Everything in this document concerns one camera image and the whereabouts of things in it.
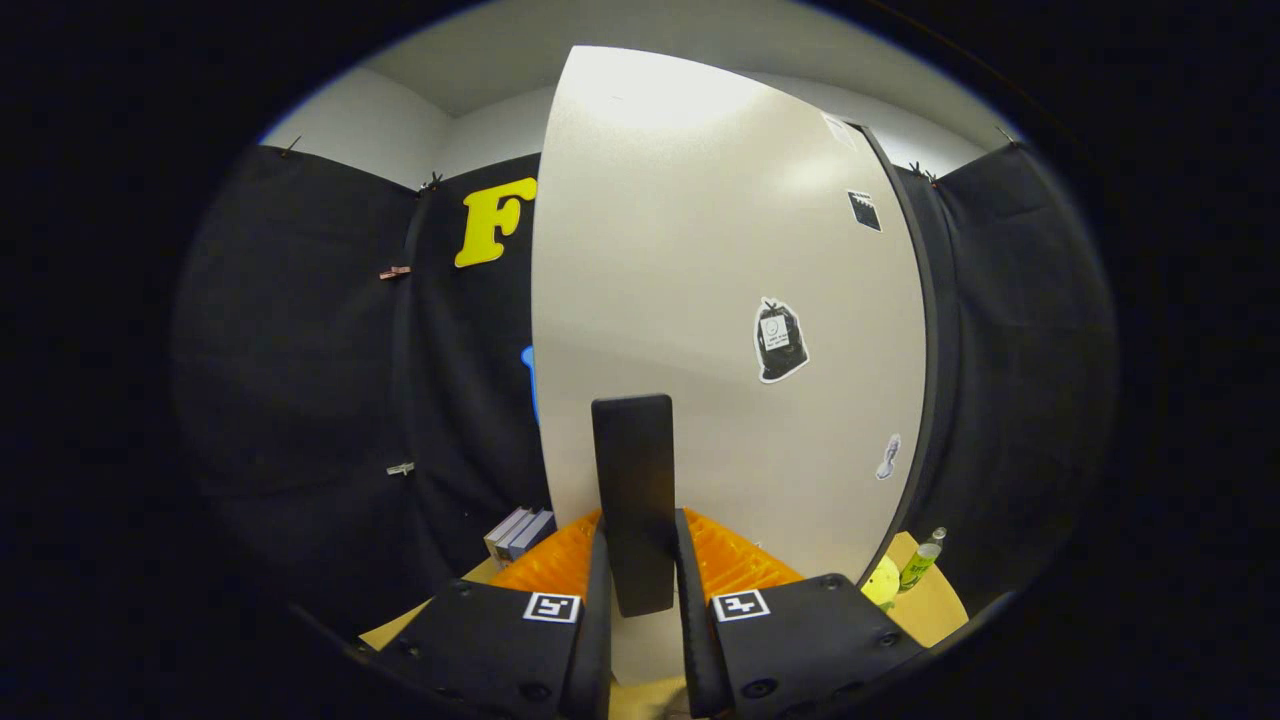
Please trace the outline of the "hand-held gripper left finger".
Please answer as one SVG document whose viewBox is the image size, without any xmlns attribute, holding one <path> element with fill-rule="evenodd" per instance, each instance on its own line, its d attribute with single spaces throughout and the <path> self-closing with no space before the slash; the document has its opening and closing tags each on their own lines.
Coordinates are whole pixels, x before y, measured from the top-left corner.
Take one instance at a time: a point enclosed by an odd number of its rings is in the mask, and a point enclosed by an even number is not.
<svg viewBox="0 0 1280 720">
<path fill-rule="evenodd" d="M 593 511 L 492 582 L 457 579 L 396 635 L 396 679 L 433 719 L 604 719 L 609 546 Z"/>
</svg>

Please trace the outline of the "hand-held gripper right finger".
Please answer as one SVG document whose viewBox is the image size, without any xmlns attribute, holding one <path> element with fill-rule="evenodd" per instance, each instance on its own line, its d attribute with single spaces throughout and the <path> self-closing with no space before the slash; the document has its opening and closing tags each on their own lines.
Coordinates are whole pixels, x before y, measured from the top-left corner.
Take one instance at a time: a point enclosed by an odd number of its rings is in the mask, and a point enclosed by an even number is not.
<svg viewBox="0 0 1280 720">
<path fill-rule="evenodd" d="M 832 573 L 705 597 L 685 510 L 675 575 L 694 717 L 840 719 L 925 655 L 855 583 Z"/>
</svg>

